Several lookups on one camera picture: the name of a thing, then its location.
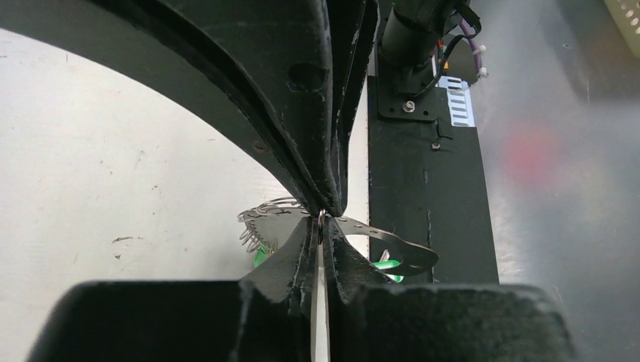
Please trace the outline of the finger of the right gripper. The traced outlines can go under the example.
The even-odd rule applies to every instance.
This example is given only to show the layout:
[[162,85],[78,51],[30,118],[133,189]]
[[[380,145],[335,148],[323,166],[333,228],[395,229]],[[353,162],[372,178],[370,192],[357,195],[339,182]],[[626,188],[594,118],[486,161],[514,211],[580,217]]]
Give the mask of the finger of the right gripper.
[[331,170],[327,212],[344,214],[349,141],[380,23],[377,1],[328,1],[332,55]]
[[3,1],[1,27],[115,70],[197,115],[311,213],[334,212],[324,1]]

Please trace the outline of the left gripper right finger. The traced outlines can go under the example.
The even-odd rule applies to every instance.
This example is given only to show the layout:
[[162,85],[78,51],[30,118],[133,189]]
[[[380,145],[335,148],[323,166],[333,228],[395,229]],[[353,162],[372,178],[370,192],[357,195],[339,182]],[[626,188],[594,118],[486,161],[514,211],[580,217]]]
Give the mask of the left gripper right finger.
[[398,284],[322,227],[332,361],[573,361],[550,297],[524,285]]

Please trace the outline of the green tag key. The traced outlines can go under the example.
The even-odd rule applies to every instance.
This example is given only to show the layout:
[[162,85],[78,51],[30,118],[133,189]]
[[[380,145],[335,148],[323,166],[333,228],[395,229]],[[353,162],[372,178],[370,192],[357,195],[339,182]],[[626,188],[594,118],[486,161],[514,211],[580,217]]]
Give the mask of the green tag key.
[[268,247],[259,247],[254,257],[254,267],[257,268],[259,265],[264,263],[271,255],[272,251]]
[[379,261],[379,262],[375,262],[374,266],[376,268],[378,268],[379,270],[383,271],[383,273],[390,278],[391,280],[393,280],[396,283],[401,283],[404,279],[403,276],[401,275],[393,275],[387,272],[387,270],[395,268],[397,266],[400,265],[400,262],[397,260],[393,260],[393,259],[389,259],[389,260],[385,260],[385,261]]

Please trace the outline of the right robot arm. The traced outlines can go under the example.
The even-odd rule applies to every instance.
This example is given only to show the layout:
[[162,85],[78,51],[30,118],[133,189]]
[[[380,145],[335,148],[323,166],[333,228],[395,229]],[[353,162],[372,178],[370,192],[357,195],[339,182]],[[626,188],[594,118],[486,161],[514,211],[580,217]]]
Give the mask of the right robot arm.
[[312,214],[344,213],[349,137],[377,51],[419,102],[467,1],[3,1],[1,27],[92,60],[197,115]]

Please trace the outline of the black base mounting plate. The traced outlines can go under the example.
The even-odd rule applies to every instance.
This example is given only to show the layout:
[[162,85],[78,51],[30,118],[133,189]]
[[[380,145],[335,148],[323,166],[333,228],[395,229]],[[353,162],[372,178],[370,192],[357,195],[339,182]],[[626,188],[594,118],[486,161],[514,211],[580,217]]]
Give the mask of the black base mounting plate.
[[436,252],[431,271],[407,284],[499,281],[476,127],[454,127],[446,90],[395,91],[377,55],[368,76],[369,215],[374,227]]

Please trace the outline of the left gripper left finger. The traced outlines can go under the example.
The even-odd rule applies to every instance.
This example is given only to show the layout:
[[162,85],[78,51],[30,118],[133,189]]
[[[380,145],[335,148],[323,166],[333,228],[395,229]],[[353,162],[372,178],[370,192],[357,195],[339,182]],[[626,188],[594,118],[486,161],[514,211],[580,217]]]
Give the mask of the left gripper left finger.
[[309,361],[317,227],[301,219],[226,281],[90,281],[69,289],[30,361]]

